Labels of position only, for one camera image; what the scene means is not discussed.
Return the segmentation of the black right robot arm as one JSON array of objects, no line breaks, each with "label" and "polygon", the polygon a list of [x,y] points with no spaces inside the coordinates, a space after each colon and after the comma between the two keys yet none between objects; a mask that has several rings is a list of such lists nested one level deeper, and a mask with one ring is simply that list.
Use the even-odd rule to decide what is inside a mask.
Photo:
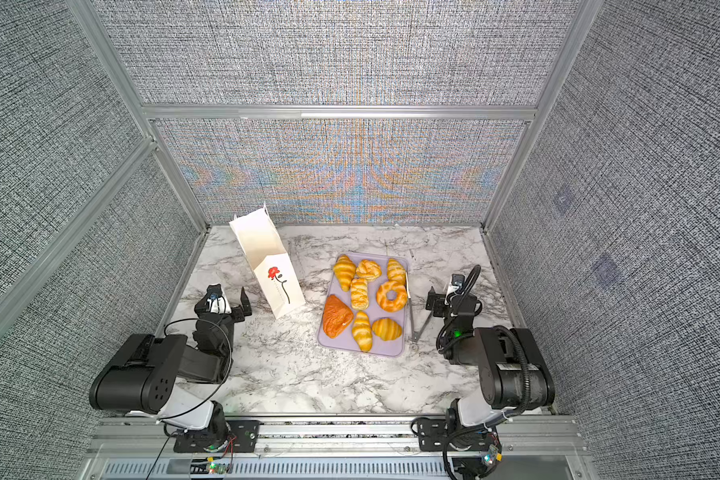
[{"label": "black right robot arm", "polygon": [[430,290],[425,309],[443,326],[436,349],[452,365],[474,366],[478,387],[454,399],[444,417],[419,416],[410,424],[422,451],[438,452],[450,479],[482,479],[502,461],[498,426],[549,406],[555,387],[527,328],[477,326],[482,302],[462,275],[444,293]]}]

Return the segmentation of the white paper bag with rose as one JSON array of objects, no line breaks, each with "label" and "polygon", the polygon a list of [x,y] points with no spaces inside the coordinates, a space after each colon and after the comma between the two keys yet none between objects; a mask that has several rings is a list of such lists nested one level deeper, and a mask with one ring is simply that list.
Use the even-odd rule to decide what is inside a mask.
[{"label": "white paper bag with rose", "polygon": [[291,258],[266,205],[229,223],[276,319],[306,304]]}]

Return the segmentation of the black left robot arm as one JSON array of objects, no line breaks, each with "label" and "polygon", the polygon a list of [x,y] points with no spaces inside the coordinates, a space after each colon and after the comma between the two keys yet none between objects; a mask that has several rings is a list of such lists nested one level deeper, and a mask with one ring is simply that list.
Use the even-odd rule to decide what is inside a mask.
[{"label": "black left robot arm", "polygon": [[96,410],[151,417],[175,440],[176,453],[250,453],[258,440],[256,420],[229,420],[222,405],[182,389],[177,380],[221,387],[233,366],[234,326],[252,315],[244,290],[236,304],[219,284],[210,285],[194,307],[191,337],[133,334],[93,381],[89,402]]}]

